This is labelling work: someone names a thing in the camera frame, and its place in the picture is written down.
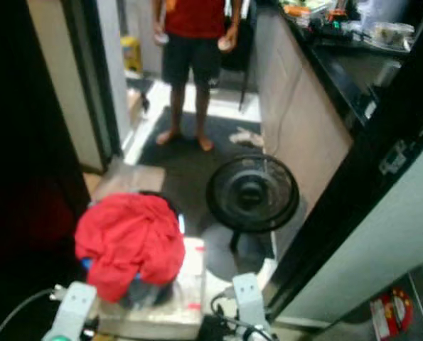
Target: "hand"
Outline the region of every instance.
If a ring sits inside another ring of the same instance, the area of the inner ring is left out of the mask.
[[[153,24],[153,39],[154,39],[154,43],[156,45],[162,45],[162,44],[155,37],[156,36],[162,36],[164,33],[165,33],[164,32],[164,25],[162,23],[155,22]]]
[[[236,47],[238,42],[238,25],[236,23],[233,23],[231,27],[229,27],[225,34],[225,39],[230,43],[230,47],[225,50],[224,53],[229,53]]]

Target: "black shorts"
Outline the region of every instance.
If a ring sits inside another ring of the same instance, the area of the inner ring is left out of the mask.
[[[212,88],[219,83],[218,39],[184,38],[168,35],[162,56],[162,79],[173,86],[184,85],[192,68],[198,87]]]

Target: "beige cabinet door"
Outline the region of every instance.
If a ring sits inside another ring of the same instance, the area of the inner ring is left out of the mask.
[[[287,116],[277,157],[294,174],[307,216],[353,140],[309,64],[301,71]]]
[[[279,125],[301,71],[301,51],[279,15],[269,20],[269,30],[259,37],[265,47],[264,59],[260,61],[263,74],[260,75],[259,96],[265,148],[267,153],[272,153],[278,144]]]
[[[257,66],[257,84],[259,85],[260,99],[265,99],[262,96],[265,86],[264,82],[267,79],[267,69],[271,51],[274,45],[274,18],[272,11],[261,10],[257,15],[257,27],[255,30],[255,57]]]

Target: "cable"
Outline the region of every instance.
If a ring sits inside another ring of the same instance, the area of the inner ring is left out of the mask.
[[[218,299],[224,298],[224,297],[225,297],[224,293],[219,293],[216,296],[214,296],[213,299],[211,300],[210,307],[211,307],[211,311],[213,312],[214,315],[220,315],[219,312],[214,307],[214,302],[216,302]]]
[[[8,315],[7,317],[4,319],[4,321],[0,324],[0,334],[3,331],[3,329],[7,326],[7,324],[9,323],[9,321],[15,316],[17,315],[20,310],[22,310],[23,308],[25,308],[29,303],[37,300],[38,298],[45,296],[45,295],[50,295],[52,293],[52,289],[45,289],[42,291],[39,291],[38,293],[35,293],[34,295],[28,297],[26,300],[24,300],[23,302],[21,302],[18,306],[16,306]]]
[[[218,315],[218,316],[229,323],[233,323],[234,325],[239,325],[240,327],[247,328],[251,330],[252,332],[258,332],[266,341],[273,341],[273,339],[270,338],[267,334],[265,334],[263,330],[256,328],[254,325],[251,325],[250,323],[242,322],[234,318],[228,318],[227,316],[224,316],[224,315]]]
[[[246,323],[240,320],[236,320],[234,318],[228,318],[227,316],[224,316],[223,314],[220,314],[215,306],[214,303],[220,299],[220,298],[224,298],[227,297],[225,292],[219,293],[216,296],[213,297],[213,299],[210,302],[210,307],[211,307],[211,311],[213,312],[214,315],[218,316],[219,318],[227,321],[228,323],[233,323],[234,325],[239,325],[240,327],[244,327],[247,328],[249,330],[251,330],[252,332],[258,332],[266,341],[273,341],[267,334],[265,334],[263,332],[263,330],[260,330],[258,328],[256,328],[254,325],[251,325],[250,323]]]

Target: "red towel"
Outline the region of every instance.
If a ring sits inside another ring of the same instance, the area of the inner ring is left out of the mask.
[[[178,220],[164,199],[115,194],[81,217],[75,254],[93,260],[87,282],[101,298],[117,302],[136,274],[159,286],[175,279],[185,249]]]

